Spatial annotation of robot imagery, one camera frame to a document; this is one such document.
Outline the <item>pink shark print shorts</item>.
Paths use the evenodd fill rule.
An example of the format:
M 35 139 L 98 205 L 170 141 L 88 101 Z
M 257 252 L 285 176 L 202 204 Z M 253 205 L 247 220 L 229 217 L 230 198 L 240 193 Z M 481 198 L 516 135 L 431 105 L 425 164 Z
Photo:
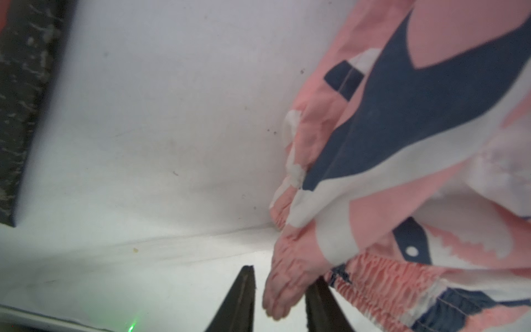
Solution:
M 357 1 L 283 125 L 263 307 L 530 330 L 529 1 Z

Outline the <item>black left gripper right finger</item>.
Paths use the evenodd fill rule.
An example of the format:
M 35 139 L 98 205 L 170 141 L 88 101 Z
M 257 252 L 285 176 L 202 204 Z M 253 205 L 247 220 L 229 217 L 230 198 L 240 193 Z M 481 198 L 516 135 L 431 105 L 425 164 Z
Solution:
M 355 332 L 323 277 L 305 293 L 309 332 Z

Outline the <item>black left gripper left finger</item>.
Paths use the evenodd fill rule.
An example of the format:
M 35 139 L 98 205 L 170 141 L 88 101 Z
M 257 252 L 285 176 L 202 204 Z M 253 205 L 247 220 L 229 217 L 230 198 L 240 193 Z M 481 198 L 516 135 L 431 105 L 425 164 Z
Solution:
M 253 332 L 256 279 L 253 266 L 243 266 L 206 332 Z

